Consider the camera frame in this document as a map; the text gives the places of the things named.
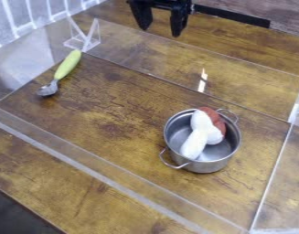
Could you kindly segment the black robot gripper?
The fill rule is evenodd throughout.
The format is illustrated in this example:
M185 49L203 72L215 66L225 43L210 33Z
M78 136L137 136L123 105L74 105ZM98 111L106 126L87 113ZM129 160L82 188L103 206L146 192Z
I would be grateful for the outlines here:
M178 37L187 26L191 13L193 0L127 0L135 21L143 30L150 28L153 22L153 8L171 11L170 25L173 36Z

